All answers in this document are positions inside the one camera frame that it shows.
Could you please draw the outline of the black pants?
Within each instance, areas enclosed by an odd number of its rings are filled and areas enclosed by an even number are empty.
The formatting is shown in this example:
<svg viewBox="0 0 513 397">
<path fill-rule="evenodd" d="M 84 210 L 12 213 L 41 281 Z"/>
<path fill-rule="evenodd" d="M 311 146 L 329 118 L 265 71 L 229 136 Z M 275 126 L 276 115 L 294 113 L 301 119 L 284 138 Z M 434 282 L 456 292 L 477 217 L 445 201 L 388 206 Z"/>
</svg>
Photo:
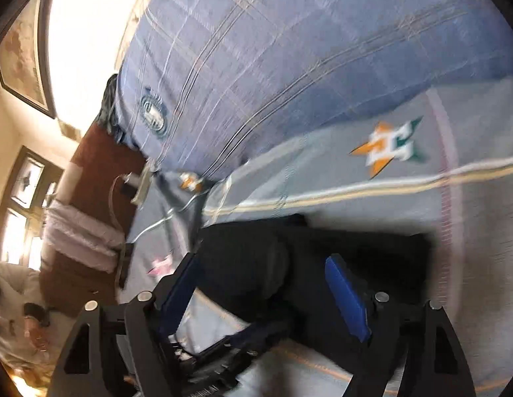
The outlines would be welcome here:
<svg viewBox="0 0 513 397">
<path fill-rule="evenodd" d="M 339 254 L 362 288 L 419 305 L 432 254 L 425 234 L 314 229 L 300 214 L 215 224 L 197 241 L 206 297 L 247 323 L 287 323 L 289 339 L 351 373 L 361 368 L 361 343 L 327 285 L 327 258 Z"/>
</svg>

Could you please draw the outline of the white folded cloth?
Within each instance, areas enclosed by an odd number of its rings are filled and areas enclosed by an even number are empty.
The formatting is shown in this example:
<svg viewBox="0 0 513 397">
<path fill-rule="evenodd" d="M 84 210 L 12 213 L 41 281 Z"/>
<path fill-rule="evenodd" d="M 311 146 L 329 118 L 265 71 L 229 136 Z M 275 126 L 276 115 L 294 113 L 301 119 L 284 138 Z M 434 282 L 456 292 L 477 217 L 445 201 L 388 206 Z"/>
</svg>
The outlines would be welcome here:
<svg viewBox="0 0 513 397">
<path fill-rule="evenodd" d="M 125 236 L 121 230 L 54 200 L 45 211 L 43 241 L 86 267 L 113 273 Z"/>
</svg>

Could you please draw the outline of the brown wooden headboard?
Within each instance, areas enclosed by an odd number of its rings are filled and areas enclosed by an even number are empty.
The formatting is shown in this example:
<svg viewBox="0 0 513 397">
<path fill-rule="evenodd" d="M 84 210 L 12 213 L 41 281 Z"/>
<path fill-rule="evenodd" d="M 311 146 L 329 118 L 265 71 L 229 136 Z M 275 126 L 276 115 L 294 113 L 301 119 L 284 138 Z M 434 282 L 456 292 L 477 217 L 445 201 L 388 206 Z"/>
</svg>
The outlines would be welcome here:
<svg viewBox="0 0 513 397">
<path fill-rule="evenodd" d="M 130 230 L 136 207 L 131 194 L 118 190 L 121 175 L 140 174 L 146 163 L 143 155 L 92 123 L 80 141 L 59 181 L 55 200 L 115 228 L 114 213 L 124 234 Z M 40 287 L 49 307 L 75 317 L 90 300 L 112 305 L 116 302 L 116 273 L 103 273 L 71 260 L 43 243 Z"/>
</svg>

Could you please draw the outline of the grey star-patterned bed sheet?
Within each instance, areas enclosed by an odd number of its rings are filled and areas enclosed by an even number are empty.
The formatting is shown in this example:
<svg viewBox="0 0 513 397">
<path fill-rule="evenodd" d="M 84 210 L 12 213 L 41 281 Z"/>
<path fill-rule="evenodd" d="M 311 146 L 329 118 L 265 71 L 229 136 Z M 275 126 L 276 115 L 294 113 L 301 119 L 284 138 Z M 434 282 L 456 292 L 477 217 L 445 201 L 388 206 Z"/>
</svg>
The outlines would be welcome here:
<svg viewBox="0 0 513 397">
<path fill-rule="evenodd" d="M 119 302 L 152 289 L 199 225 L 303 214 L 329 230 L 427 233 L 428 293 L 445 306 L 479 396 L 513 377 L 513 77 L 417 95 L 252 159 L 206 195 L 160 175 L 137 210 Z"/>
</svg>

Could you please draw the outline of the blue plaid pillow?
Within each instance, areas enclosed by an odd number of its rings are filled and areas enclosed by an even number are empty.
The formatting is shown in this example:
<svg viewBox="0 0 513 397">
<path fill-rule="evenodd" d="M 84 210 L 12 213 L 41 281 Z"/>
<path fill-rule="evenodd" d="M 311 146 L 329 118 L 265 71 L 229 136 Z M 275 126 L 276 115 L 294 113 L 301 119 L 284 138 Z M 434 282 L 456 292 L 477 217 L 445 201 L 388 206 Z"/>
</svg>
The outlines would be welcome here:
<svg viewBox="0 0 513 397">
<path fill-rule="evenodd" d="M 115 137 L 212 179 L 430 86 L 513 74 L 491 0 L 151 0 L 119 70 Z"/>
</svg>

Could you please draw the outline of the framed wall picture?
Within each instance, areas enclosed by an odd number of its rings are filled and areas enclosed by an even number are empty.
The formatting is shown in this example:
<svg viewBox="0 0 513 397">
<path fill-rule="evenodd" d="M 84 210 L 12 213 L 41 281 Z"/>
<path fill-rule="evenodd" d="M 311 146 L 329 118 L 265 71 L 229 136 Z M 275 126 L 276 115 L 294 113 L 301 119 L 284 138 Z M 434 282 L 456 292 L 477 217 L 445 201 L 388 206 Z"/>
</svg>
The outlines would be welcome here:
<svg viewBox="0 0 513 397">
<path fill-rule="evenodd" d="M 54 119 L 49 24 L 52 0 L 30 0 L 0 43 L 0 83 L 20 101 Z"/>
</svg>

